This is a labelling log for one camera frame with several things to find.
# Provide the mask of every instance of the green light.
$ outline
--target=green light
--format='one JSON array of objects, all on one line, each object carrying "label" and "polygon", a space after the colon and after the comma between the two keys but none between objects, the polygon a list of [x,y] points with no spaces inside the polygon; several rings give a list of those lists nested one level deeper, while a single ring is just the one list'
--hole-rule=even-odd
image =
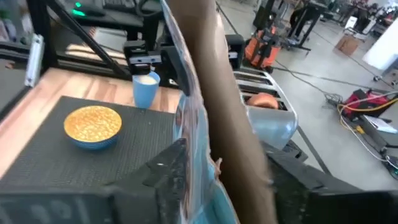
[{"label": "green light", "polygon": [[80,12],[75,9],[72,9],[72,14],[76,15],[76,16],[86,16],[86,14],[84,12]]}]

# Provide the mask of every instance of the blue bowl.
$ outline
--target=blue bowl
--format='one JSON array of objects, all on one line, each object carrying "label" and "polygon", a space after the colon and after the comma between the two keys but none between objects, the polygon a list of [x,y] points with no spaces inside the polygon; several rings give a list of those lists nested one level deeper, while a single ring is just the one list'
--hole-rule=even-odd
[{"label": "blue bowl", "polygon": [[70,138],[72,143],[74,143],[76,146],[82,148],[82,149],[87,149],[87,150],[102,150],[106,149],[107,147],[110,147],[113,145],[117,140],[118,140],[118,135],[115,135],[113,137],[110,137],[109,139],[106,139],[104,141],[98,141],[98,142],[84,142],[84,141],[79,141],[74,138]]},{"label": "blue bowl", "polygon": [[90,151],[105,149],[118,139],[120,115],[104,106],[86,106],[70,113],[63,122],[65,133],[76,146]]}]

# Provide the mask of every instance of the black mat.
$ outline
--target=black mat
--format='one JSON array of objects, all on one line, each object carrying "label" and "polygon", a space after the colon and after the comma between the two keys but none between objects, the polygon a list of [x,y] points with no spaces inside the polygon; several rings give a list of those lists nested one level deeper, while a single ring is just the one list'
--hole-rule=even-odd
[{"label": "black mat", "polygon": [[[89,105],[110,107],[123,121],[117,143],[100,152],[74,146],[63,130],[63,120],[70,112]],[[172,143],[173,117],[171,113],[62,97],[0,185],[89,187],[119,180]]]}]

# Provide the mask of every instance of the silver toaster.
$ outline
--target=silver toaster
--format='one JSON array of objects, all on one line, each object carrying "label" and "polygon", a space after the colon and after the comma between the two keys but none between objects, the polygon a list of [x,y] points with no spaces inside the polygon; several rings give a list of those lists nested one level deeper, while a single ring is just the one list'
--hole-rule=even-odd
[{"label": "silver toaster", "polygon": [[261,141],[282,150],[297,129],[297,113],[275,80],[266,72],[241,67],[234,71],[244,101],[260,92],[274,96],[279,109],[247,106],[254,133]]}]

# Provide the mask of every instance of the wooden table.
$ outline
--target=wooden table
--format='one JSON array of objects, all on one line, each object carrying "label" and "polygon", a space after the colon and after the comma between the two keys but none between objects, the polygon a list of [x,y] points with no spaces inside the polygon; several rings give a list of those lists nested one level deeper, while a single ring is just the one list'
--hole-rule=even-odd
[{"label": "wooden table", "polygon": [[[132,83],[51,68],[0,124],[0,177],[14,162],[61,96],[134,106]],[[160,87],[151,110],[174,113],[180,91]]]}]

